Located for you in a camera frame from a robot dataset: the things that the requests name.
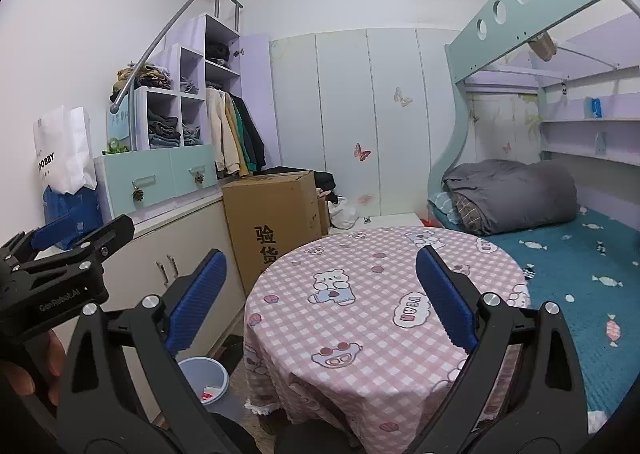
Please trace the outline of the light blue trash bin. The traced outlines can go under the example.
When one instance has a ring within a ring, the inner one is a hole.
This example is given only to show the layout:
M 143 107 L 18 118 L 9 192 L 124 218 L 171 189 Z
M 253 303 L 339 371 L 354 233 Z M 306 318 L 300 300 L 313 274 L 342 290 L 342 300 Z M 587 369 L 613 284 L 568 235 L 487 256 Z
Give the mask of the light blue trash bin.
M 179 361 L 178 367 L 206 408 L 211 408 L 227 393 L 229 374 L 217 360 L 208 356 L 192 356 Z

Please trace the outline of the blue shopping bag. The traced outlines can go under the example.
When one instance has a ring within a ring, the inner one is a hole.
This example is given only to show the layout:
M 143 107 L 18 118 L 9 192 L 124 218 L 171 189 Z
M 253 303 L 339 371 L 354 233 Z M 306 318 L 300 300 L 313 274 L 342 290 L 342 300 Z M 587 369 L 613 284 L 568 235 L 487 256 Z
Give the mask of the blue shopping bag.
M 70 214 L 77 222 L 78 239 L 73 243 L 58 243 L 55 245 L 57 248 L 65 250 L 72 248 L 103 224 L 98 193 L 91 188 L 81 188 L 75 194 L 61 194 L 54 192 L 48 186 L 43 192 L 42 200 L 46 224 L 66 216 L 66 214 Z

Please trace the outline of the cream low cabinet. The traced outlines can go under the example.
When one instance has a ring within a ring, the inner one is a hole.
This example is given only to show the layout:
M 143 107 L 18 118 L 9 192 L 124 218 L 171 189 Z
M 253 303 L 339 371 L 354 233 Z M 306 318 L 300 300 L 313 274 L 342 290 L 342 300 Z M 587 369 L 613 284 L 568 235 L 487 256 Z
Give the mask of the cream low cabinet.
M 108 300 L 102 308 L 132 308 L 145 296 L 163 294 L 176 278 L 192 273 L 213 248 L 227 258 L 227 278 L 191 347 L 177 358 L 209 356 L 231 333 L 246 300 L 219 188 L 136 225 L 134 240 L 103 265 Z

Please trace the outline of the teal drawer unit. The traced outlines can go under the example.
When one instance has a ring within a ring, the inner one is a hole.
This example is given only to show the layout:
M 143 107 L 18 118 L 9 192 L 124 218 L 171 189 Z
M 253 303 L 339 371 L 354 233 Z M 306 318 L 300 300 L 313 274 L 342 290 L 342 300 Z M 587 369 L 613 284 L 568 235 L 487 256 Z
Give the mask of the teal drawer unit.
M 211 145 L 99 156 L 94 160 L 102 218 L 149 220 L 214 194 Z

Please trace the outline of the white paper shopping bag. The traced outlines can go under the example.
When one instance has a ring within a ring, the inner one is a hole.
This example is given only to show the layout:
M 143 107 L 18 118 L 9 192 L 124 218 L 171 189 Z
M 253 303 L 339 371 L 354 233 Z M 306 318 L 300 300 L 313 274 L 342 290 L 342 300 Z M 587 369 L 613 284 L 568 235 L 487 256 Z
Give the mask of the white paper shopping bag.
M 36 165 L 42 187 L 76 194 L 98 186 L 91 151 L 90 120 L 82 107 L 61 106 L 33 125 Z

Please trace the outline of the pink checkered tablecloth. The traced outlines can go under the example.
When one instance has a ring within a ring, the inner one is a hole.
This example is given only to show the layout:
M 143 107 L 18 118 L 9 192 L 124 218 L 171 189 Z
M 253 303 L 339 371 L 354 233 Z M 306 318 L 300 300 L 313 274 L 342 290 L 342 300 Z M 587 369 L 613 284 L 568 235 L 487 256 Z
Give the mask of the pink checkered tablecloth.
M 416 254 L 427 245 L 481 292 L 528 305 L 518 264 L 469 234 L 386 228 L 316 240 L 268 266 L 248 296 L 248 409 L 322 419 L 369 453 L 402 452 L 466 359 L 416 277 Z

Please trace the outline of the large brown cardboard box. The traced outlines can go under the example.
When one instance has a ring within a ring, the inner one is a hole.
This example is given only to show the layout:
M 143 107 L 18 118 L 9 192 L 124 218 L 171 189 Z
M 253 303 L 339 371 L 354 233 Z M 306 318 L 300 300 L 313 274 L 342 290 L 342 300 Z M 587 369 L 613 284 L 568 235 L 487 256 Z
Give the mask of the large brown cardboard box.
M 311 171 L 230 182 L 222 187 L 222 201 L 244 292 L 281 256 L 321 237 Z

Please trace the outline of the grey folded quilt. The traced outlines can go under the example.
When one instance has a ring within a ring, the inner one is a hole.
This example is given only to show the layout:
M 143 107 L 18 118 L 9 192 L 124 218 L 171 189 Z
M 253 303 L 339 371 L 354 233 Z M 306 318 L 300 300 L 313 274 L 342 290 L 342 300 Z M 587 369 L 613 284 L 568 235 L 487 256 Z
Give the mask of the grey folded quilt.
M 462 164 L 444 175 L 444 187 L 462 228 L 477 236 L 552 226 L 577 217 L 574 178 L 551 160 Z

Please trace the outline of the teal candy print bedsheet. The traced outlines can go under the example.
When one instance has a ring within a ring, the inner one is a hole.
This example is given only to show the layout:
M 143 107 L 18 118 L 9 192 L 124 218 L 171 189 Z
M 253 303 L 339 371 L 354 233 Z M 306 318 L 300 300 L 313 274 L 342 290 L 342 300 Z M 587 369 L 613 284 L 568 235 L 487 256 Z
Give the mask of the teal candy print bedsheet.
M 588 408 L 612 415 L 639 373 L 639 233 L 591 208 L 574 220 L 477 237 L 424 228 L 452 270 L 514 307 L 560 307 L 584 378 Z

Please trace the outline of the purple open shelf unit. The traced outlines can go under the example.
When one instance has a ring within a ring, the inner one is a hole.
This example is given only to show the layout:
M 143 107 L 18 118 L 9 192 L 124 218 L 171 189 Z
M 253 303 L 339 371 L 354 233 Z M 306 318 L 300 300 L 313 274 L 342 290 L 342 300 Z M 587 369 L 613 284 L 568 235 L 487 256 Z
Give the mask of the purple open shelf unit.
M 173 27 L 160 45 L 148 62 L 168 70 L 171 87 L 153 91 L 202 102 L 206 87 L 212 84 L 239 96 L 264 141 L 266 166 L 279 166 L 268 36 L 244 36 L 218 18 L 202 14 Z

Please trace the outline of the white plastic bag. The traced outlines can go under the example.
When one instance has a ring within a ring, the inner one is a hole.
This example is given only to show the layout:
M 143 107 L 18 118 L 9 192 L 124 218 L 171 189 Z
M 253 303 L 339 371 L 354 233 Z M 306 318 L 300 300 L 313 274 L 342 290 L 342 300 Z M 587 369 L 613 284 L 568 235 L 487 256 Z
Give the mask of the white plastic bag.
M 331 226 L 338 230 L 349 230 L 358 221 L 357 206 L 344 196 L 338 196 L 337 202 L 329 202 L 329 218 Z

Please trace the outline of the metal stair handrail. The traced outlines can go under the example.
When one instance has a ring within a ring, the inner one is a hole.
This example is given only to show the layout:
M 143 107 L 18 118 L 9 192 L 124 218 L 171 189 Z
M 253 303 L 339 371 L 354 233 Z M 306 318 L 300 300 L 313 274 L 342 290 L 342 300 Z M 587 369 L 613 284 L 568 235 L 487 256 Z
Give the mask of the metal stair handrail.
M 148 58 L 152 55 L 157 46 L 165 39 L 168 32 L 174 27 L 174 25 L 182 18 L 183 14 L 186 13 L 187 10 L 190 9 L 192 4 L 196 0 L 186 0 L 182 6 L 177 10 L 177 12 L 168 20 L 165 26 L 160 30 L 160 32 L 155 36 L 155 38 L 149 44 L 149 47 L 145 49 L 137 62 L 134 63 L 134 67 L 130 70 L 130 74 L 126 79 L 122 88 L 120 88 L 117 93 L 116 98 L 113 102 L 111 102 L 110 113 L 116 115 L 119 112 L 120 106 L 122 105 L 122 100 L 124 96 L 129 92 L 130 89 L 134 88 L 134 81 L 136 80 L 137 74 L 140 72 L 145 63 L 148 62 Z M 242 3 L 239 0 L 229 0 L 234 6 L 234 30 L 238 30 L 240 27 L 240 11 L 244 8 Z M 220 0 L 214 1 L 214 7 L 216 11 L 216 16 L 219 15 L 219 6 Z

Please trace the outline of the hanging clothes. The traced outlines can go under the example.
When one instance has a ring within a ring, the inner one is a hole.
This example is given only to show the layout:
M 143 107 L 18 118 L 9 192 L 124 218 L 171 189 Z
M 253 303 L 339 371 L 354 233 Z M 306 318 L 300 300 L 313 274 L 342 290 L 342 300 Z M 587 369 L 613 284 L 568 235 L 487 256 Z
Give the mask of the hanging clothes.
M 261 172 L 265 144 L 245 102 L 213 87 L 206 88 L 205 99 L 218 176 L 244 178 Z

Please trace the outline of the white wardrobe doors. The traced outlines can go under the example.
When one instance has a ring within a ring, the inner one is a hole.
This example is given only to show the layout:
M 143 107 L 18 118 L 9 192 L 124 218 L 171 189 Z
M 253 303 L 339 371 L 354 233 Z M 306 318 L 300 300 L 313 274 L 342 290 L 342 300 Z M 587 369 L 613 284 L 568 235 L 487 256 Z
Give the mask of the white wardrobe doors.
M 283 165 L 333 174 L 360 216 L 428 216 L 428 182 L 454 132 L 451 30 L 374 28 L 273 40 Z

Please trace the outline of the teal bunk bed frame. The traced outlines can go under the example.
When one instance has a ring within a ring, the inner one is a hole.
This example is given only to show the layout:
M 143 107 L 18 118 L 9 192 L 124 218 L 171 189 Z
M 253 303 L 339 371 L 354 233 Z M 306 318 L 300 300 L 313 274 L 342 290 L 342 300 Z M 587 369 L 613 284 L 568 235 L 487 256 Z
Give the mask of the teal bunk bed frame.
M 488 0 L 445 54 L 454 130 L 428 192 L 461 157 L 471 94 L 529 94 L 536 156 L 570 170 L 582 204 L 638 226 L 639 0 Z

